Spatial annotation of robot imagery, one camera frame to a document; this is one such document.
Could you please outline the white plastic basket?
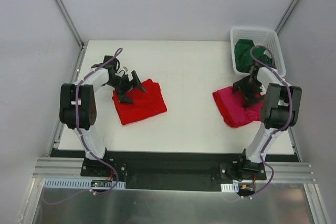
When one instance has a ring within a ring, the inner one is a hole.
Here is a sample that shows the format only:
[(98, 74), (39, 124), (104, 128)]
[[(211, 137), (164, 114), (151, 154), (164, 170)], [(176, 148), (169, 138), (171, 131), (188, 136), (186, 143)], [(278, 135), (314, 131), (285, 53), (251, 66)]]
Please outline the white plastic basket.
[(263, 45), (268, 48), (274, 57), (274, 64), (278, 73), (282, 77), (286, 75), (286, 67), (278, 35), (274, 30), (262, 27), (235, 26), (230, 29), (232, 63), (235, 76), (245, 77), (248, 75), (248, 73), (241, 72), (236, 67), (235, 45), (240, 39), (252, 40), (255, 45)]

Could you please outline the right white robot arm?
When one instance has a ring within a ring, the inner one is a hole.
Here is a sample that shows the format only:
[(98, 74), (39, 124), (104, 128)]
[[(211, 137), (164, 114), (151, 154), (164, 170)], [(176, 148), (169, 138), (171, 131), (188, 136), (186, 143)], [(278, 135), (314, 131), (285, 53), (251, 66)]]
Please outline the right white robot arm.
[(233, 94), (243, 95), (243, 107), (262, 102), (260, 128), (251, 144), (243, 150), (237, 163), (227, 167), (226, 176), (237, 181), (266, 176), (265, 158), (278, 136), (296, 124), (302, 89), (287, 83), (278, 71), (255, 60), (249, 75), (233, 84)]

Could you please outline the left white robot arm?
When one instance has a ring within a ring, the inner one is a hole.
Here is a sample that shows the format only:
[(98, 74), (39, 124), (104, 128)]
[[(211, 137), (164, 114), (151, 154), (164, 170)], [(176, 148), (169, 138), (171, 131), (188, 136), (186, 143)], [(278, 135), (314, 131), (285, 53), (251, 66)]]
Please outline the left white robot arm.
[(97, 107), (95, 93), (103, 86), (110, 86), (117, 94), (117, 101), (135, 104), (129, 92), (137, 88), (147, 92), (136, 71), (129, 75), (120, 73), (117, 56), (104, 56), (103, 62), (94, 64), (89, 73), (74, 83), (64, 83), (60, 89), (59, 118), (62, 124), (71, 129), (85, 149), (86, 158), (96, 160), (93, 170), (99, 176), (111, 171), (111, 163), (105, 160), (106, 148), (98, 140), (95, 129)]

